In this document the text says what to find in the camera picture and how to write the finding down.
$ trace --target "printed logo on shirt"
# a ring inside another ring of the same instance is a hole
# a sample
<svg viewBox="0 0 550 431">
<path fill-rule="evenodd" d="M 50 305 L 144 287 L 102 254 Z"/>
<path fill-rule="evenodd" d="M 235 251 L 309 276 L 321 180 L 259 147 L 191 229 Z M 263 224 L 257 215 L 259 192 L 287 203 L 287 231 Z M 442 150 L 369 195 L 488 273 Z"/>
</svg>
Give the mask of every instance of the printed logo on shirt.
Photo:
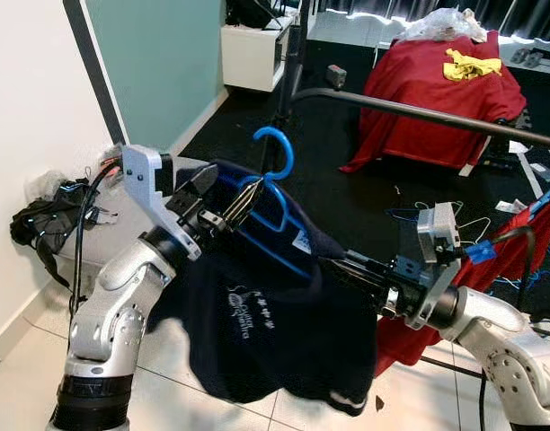
<svg viewBox="0 0 550 431">
<path fill-rule="evenodd" d="M 311 245 L 309 244 L 309 237 L 307 236 L 307 233 L 303 230 L 299 231 L 299 233 L 295 237 L 295 240 L 293 240 L 292 245 L 307 254 L 311 254 Z"/>
<path fill-rule="evenodd" d="M 248 301 L 256 301 L 259 309 L 261 309 L 261 316 L 263 318 L 262 324 L 265 328 L 268 330 L 273 330 L 275 328 L 275 323 L 273 323 L 273 320 L 271 319 L 271 312 L 267 306 L 267 301 L 261 292 L 258 290 L 249 291 L 247 287 L 243 285 L 228 287 L 227 290 L 229 291 L 227 300 L 233 309 L 231 317 L 234 317 L 239 323 L 241 337 L 243 339 L 250 338 L 251 335 L 249 330 L 254 328 L 253 316 L 249 306 L 246 304 Z"/>
</svg>

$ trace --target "white shelf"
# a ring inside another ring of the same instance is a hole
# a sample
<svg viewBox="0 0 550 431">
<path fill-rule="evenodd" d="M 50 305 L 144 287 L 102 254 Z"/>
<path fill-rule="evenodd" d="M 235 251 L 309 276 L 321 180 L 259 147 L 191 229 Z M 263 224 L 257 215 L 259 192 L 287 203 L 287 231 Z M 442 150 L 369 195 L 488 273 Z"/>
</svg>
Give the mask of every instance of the white shelf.
<svg viewBox="0 0 550 431">
<path fill-rule="evenodd" d="M 297 10 L 288 8 L 287 16 L 267 26 L 272 30 L 250 29 L 244 26 L 224 25 L 221 28 L 221 57 L 223 83 L 262 92 L 272 92 L 285 71 L 285 62 L 277 65 L 276 46 L 280 55 L 287 52 L 288 28 L 297 19 Z"/>
</svg>

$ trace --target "teal wall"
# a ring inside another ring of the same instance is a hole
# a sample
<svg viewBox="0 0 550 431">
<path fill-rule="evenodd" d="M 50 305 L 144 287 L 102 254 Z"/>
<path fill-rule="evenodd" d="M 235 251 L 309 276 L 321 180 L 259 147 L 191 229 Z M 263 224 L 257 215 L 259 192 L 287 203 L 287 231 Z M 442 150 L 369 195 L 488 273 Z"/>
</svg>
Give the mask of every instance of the teal wall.
<svg viewBox="0 0 550 431">
<path fill-rule="evenodd" d="M 225 0 L 86 0 L 131 144 L 168 150 L 223 88 Z"/>
</svg>

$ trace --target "hanger hook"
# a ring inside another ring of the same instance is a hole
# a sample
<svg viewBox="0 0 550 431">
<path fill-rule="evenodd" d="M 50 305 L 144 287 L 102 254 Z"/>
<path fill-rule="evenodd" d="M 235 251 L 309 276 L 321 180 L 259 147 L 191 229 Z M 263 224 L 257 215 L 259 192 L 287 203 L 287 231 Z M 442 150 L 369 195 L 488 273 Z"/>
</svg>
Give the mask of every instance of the hanger hook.
<svg viewBox="0 0 550 431">
<path fill-rule="evenodd" d="M 278 128 L 274 128 L 272 126 L 266 126 L 264 128 L 260 128 L 255 132 L 253 135 L 253 139 L 255 141 L 261 139 L 264 136 L 273 136 L 275 137 L 281 146 L 283 146 L 283 150 L 285 151 L 285 167 L 279 171 L 279 172 L 267 172 L 264 177 L 266 180 L 283 180 L 289 176 L 291 171 L 293 170 L 293 164 L 295 163 L 295 155 L 293 154 L 293 146 L 285 136 L 283 132 L 281 132 Z"/>
</svg>

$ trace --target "red cloth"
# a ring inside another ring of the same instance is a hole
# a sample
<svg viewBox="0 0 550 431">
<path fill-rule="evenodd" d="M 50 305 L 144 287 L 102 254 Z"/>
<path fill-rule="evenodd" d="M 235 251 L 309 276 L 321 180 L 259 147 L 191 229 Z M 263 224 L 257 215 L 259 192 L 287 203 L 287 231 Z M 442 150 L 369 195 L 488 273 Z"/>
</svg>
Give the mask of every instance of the red cloth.
<svg viewBox="0 0 550 431">
<path fill-rule="evenodd" d="M 452 61 L 445 53 L 448 48 L 481 59 L 499 58 L 498 36 L 497 31 L 489 31 L 488 40 L 480 44 L 468 37 L 450 42 L 397 43 L 369 76 L 364 94 L 471 119 L 489 122 L 514 119 L 522 112 L 526 100 L 505 65 L 501 67 L 501 75 L 490 73 L 470 81 L 450 81 L 443 75 L 443 64 Z M 359 150 L 340 169 L 354 172 L 383 154 L 460 169 L 466 163 L 476 164 L 485 139 L 486 136 L 467 130 L 362 109 Z"/>
<path fill-rule="evenodd" d="M 494 236 L 506 233 L 515 227 L 530 225 L 535 233 L 535 254 L 531 271 L 537 271 L 550 243 L 550 203 L 543 207 L 533 220 L 528 220 L 529 209 L 515 215 Z M 522 277 L 527 253 L 526 236 L 513 238 L 495 246 L 497 258 L 479 265 L 471 261 L 463 262 L 461 270 L 453 280 L 455 286 L 469 286 L 484 292 L 498 276 L 506 278 Z M 405 365 L 415 365 L 427 346 L 441 341 L 439 333 L 432 328 L 412 330 L 405 326 L 404 319 L 379 321 L 377 327 L 377 368 L 375 376 L 383 373 L 395 361 Z"/>
</svg>

